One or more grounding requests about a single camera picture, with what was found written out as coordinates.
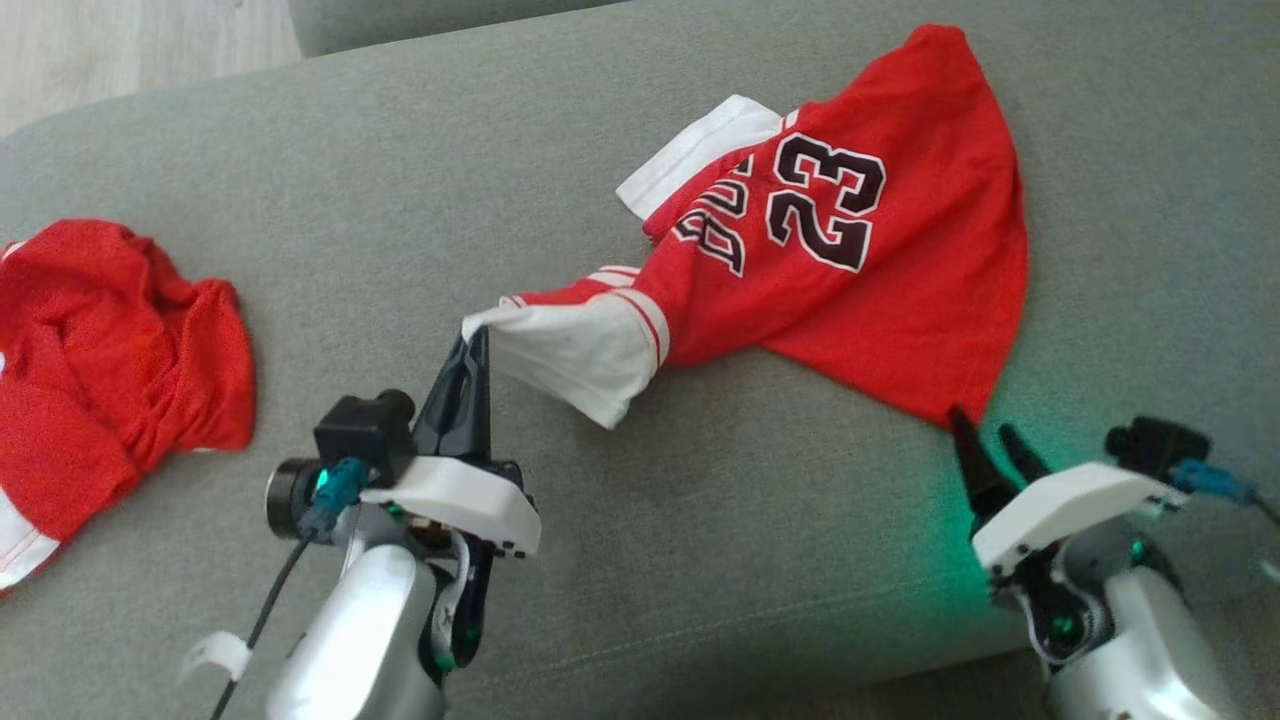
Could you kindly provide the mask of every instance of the white cable tie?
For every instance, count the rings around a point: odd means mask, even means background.
[[[187,651],[178,670],[178,682],[186,680],[201,665],[216,665],[227,670],[233,682],[239,682],[252,656],[253,651],[244,644],[244,641],[227,630],[218,630]]]

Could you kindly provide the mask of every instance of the blue cable connector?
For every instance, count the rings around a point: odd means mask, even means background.
[[[1199,460],[1183,460],[1174,470],[1174,487],[1225,497],[1236,505],[1257,505],[1258,487],[1244,478]]]
[[[302,537],[319,543],[332,541],[338,515],[360,501],[360,492],[369,487],[369,465],[344,457],[321,475],[311,507],[302,514],[298,529]]]

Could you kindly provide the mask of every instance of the gray fabric upholstery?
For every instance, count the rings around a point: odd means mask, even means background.
[[[289,0],[302,55],[579,10],[621,0]]]
[[[0,228],[97,215],[239,288],[253,445],[177,457],[0,602],[6,717],[197,717],[174,684],[246,633],[289,547],[261,511],[343,393],[421,393],[468,311],[641,263],[620,181],[732,92],[835,94],[923,22],[964,27],[1021,156],[1032,284],[989,420],[1052,464],[1135,413],[1280,465],[1274,6],[649,0],[105,102],[0,145]],[[616,432],[498,378],[543,552],[503,562],[456,717],[695,717],[1009,648],[942,433],[760,351],[663,372]],[[1248,589],[1261,520],[1162,525],[1193,601]],[[339,552],[303,557],[232,716],[257,716]]]

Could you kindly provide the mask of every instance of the basketball jersey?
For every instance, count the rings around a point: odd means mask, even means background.
[[[951,405],[982,416],[1021,314],[1027,231],[1012,141],[959,29],[918,28],[786,118],[731,97],[618,196],[655,243],[644,268],[468,318],[513,351],[494,366],[612,427],[659,365],[759,345],[942,427]]]

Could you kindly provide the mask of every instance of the black cable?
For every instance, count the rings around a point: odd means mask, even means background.
[[[280,589],[284,587],[284,580],[289,578],[289,573],[293,571],[293,566],[298,564],[298,559],[302,557],[302,551],[306,550],[308,544],[311,544],[310,537],[300,539],[298,544],[293,548],[293,552],[289,553],[289,559],[284,561],[284,566],[280,568],[280,574],[275,577],[271,592],[266,593],[266,602],[262,603],[262,610],[257,614],[257,621],[253,623],[253,632],[250,633],[248,642],[244,643],[250,650],[253,650],[253,646],[257,644],[257,638],[262,634],[262,628],[266,626],[266,619],[271,615],[271,609],[275,607],[275,600],[280,597]],[[227,687],[223,688],[223,696],[218,698],[218,707],[214,708],[214,714],[210,716],[210,720],[218,720],[223,716],[223,712],[227,710],[227,703],[232,701],[232,693],[236,692],[236,684],[234,679],[227,680]]]

